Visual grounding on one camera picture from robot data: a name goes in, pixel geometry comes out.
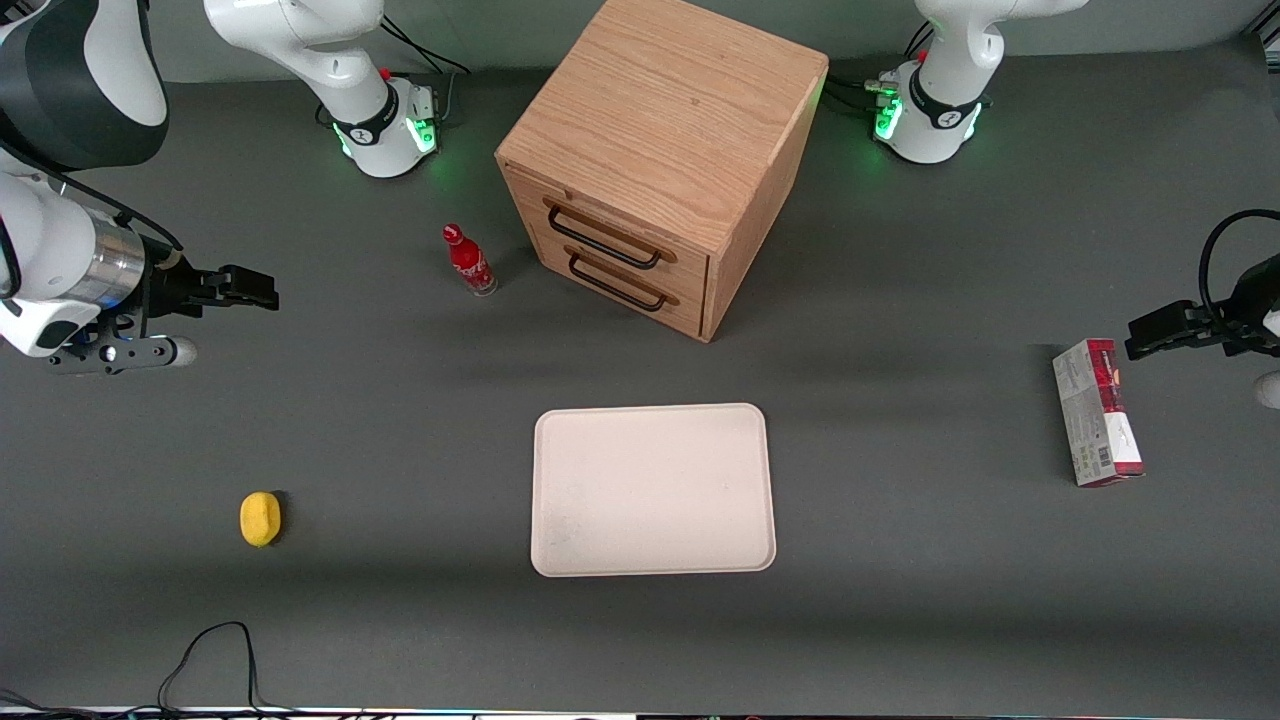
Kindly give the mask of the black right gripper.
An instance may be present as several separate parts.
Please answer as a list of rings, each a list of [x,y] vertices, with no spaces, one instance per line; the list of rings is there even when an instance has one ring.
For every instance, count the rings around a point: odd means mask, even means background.
[[[248,306],[271,313],[280,309],[271,275],[238,265],[200,270],[183,256],[174,261],[163,261],[160,256],[147,260],[140,296],[141,319],[168,315],[200,319],[206,306]]]

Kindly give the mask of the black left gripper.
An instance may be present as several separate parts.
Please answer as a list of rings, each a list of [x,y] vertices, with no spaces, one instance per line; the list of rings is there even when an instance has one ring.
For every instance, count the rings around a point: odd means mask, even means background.
[[[1210,293],[1210,259],[1201,258],[1197,288],[1202,305],[1178,300],[1160,313],[1148,313],[1128,323],[1125,352],[1130,361],[1172,348],[1198,347],[1201,325],[1207,325],[1207,345],[1221,345],[1226,356],[1279,355],[1277,304],[1279,256],[1274,255],[1245,270],[1230,296],[1213,301]]]

